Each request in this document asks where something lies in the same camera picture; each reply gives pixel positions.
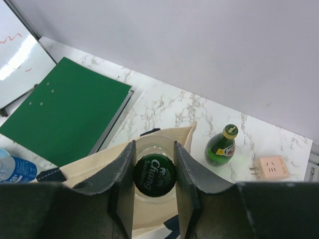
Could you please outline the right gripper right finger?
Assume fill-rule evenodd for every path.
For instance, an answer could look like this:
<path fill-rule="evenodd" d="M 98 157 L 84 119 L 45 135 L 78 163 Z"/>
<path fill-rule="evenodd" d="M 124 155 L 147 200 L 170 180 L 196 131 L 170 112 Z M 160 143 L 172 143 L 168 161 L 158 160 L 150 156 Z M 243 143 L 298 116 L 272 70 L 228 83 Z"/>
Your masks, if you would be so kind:
<path fill-rule="evenodd" d="M 176 199 L 183 239 L 316 239 L 319 185 L 230 183 L 174 143 Z"/>

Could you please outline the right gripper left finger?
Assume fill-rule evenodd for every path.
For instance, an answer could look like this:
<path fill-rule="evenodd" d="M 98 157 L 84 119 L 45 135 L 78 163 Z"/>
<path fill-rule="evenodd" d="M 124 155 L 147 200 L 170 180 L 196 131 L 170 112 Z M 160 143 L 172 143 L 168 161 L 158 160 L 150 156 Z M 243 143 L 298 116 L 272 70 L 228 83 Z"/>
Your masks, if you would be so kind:
<path fill-rule="evenodd" d="M 1 184 L 3 239 L 132 237 L 136 143 L 74 188 L 57 182 Z"/>

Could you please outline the beige canvas tote bag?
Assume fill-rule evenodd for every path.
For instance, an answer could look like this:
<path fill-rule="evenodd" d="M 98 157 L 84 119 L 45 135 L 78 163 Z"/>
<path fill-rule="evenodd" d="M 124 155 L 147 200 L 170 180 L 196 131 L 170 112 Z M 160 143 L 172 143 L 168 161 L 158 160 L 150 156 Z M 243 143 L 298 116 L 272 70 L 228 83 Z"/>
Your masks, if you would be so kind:
<path fill-rule="evenodd" d="M 133 238 L 164 238 L 163 232 L 167 229 L 164 223 L 177 215 L 173 145 L 181 143 L 190 152 L 196 126 L 194 123 L 187 127 L 160 129 L 136 138 Z M 60 168 L 43 171 L 36 180 L 75 186 L 113 162 L 126 145 L 118 144 Z"/>

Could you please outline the clear Chang glass bottle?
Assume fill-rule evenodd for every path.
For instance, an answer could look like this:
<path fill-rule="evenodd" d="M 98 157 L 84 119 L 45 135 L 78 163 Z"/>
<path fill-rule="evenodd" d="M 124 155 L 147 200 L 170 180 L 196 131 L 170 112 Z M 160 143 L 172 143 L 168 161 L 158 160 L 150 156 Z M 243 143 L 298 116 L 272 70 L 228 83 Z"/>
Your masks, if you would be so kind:
<path fill-rule="evenodd" d="M 176 198 L 173 144 L 174 140 L 164 135 L 146 135 L 136 141 L 136 199 L 148 204 L 165 204 Z"/>

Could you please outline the green glass bottle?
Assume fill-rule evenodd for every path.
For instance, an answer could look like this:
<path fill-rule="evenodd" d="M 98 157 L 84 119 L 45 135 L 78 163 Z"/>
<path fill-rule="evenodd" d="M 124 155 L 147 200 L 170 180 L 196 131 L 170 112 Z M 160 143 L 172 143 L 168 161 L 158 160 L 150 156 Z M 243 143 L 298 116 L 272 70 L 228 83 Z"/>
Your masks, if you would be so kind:
<path fill-rule="evenodd" d="M 228 124 L 223 132 L 213 136 L 205 147 L 206 161 L 215 167 L 227 164 L 235 152 L 235 138 L 238 128 L 234 124 Z"/>

